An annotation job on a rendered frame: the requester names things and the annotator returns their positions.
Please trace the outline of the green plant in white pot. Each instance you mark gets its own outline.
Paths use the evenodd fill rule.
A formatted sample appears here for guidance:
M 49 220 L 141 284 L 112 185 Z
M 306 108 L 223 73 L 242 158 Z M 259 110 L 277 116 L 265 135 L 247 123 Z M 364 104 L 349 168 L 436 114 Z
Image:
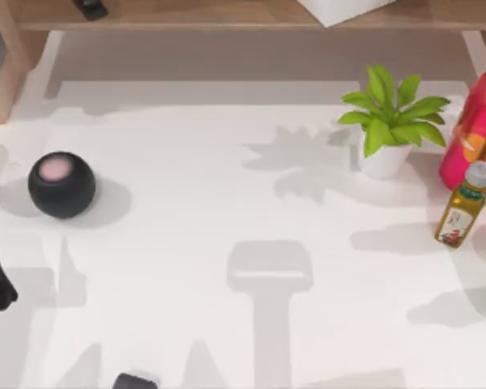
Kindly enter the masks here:
M 397 83 L 382 65 L 369 66 L 367 73 L 364 90 L 341 97 L 354 109 L 344 113 L 338 124 L 361 129 L 360 170 L 371 178 L 389 179 L 398 174 L 411 150 L 420 147 L 423 140 L 439 147 L 446 145 L 439 127 L 445 124 L 441 114 L 450 100 L 443 96 L 417 99 L 418 74 Z

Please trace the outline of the wooden shelf unit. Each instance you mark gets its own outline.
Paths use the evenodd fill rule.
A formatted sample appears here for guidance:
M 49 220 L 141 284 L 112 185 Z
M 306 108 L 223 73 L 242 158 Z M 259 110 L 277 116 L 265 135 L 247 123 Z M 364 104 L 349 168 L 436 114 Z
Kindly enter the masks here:
M 78 64 L 105 41 L 112 64 L 178 80 L 345 80 L 366 62 L 411 67 L 456 57 L 460 33 L 486 48 L 486 0 L 397 0 L 324 28 L 297 0 L 102 0 L 109 15 L 87 21 L 72 0 L 0 0 L 0 124 L 51 32 L 82 33 Z

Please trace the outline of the black round speaker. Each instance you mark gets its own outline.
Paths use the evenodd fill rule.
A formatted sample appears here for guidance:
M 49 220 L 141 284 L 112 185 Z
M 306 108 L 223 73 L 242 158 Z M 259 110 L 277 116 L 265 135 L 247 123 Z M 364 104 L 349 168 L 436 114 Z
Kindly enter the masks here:
M 96 177 L 80 156 L 72 152 L 50 152 L 32 166 L 28 193 L 42 213 L 56 219 L 70 219 L 91 205 L 96 194 Z

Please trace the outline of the white box on shelf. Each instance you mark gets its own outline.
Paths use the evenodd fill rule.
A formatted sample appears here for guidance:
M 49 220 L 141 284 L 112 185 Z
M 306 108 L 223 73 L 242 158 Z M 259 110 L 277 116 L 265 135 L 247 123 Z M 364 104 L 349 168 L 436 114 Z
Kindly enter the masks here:
M 390 5 L 397 0 L 297 0 L 323 27 Z

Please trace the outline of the dark grey rounded object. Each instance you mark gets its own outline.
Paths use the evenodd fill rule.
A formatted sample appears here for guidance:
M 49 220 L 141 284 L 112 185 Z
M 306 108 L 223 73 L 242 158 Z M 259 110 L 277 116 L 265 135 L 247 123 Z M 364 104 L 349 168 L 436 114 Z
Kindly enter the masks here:
M 114 380 L 112 389 L 159 389 L 150 379 L 128 373 L 120 373 Z

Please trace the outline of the small yellow juice bottle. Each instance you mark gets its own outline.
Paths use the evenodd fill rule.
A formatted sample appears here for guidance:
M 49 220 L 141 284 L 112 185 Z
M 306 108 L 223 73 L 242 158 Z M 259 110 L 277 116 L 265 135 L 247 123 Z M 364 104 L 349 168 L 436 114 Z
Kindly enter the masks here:
M 476 161 L 450 196 L 434 234 L 438 242 L 452 248 L 462 245 L 485 205 L 485 191 L 486 162 Z

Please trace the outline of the large red bottle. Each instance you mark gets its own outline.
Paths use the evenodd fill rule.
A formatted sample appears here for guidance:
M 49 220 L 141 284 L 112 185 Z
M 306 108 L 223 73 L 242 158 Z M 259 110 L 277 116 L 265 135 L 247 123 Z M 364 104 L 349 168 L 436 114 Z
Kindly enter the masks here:
M 471 88 L 454 127 L 439 168 L 441 180 L 454 189 L 468 166 L 478 160 L 486 162 L 486 72 Z

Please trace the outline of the black object on shelf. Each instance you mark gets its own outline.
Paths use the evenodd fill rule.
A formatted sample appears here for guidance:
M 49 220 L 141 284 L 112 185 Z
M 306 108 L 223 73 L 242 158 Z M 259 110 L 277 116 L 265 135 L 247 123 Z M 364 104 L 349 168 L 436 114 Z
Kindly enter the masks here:
M 96 21 L 109 15 L 102 0 L 72 0 L 87 21 Z

